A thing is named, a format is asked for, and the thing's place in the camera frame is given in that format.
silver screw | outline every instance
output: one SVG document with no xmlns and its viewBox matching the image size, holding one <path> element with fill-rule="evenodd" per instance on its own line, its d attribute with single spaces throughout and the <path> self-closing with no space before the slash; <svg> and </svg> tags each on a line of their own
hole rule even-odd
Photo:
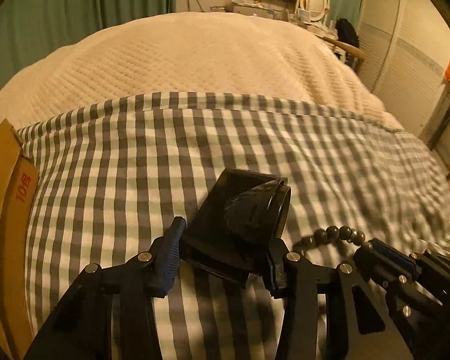
<svg viewBox="0 0 450 360">
<path fill-rule="evenodd" d="M 412 314 L 412 309 L 410 308 L 410 306 L 404 306 L 402 308 L 402 313 L 408 318 Z"/>
<path fill-rule="evenodd" d="M 95 264 L 94 262 L 91 262 L 90 264 L 88 264 L 85 267 L 85 272 L 88 273 L 88 274 L 92 274 L 93 272 L 96 272 L 97 269 L 98 269 L 98 265 Z"/>
<path fill-rule="evenodd" d="M 353 271 L 352 266 L 350 264 L 340 264 L 340 270 L 344 274 L 350 274 Z"/>
<path fill-rule="evenodd" d="M 140 253 L 138 255 L 138 261 L 141 261 L 142 263 L 144 263 L 146 261 L 150 261 L 151 259 L 152 259 L 152 255 L 147 251 L 143 251 L 142 253 Z"/>
<path fill-rule="evenodd" d="M 298 253 L 295 253 L 294 251 L 288 252 L 286 254 L 287 260 L 297 262 L 300 260 L 300 255 Z"/>
</svg>

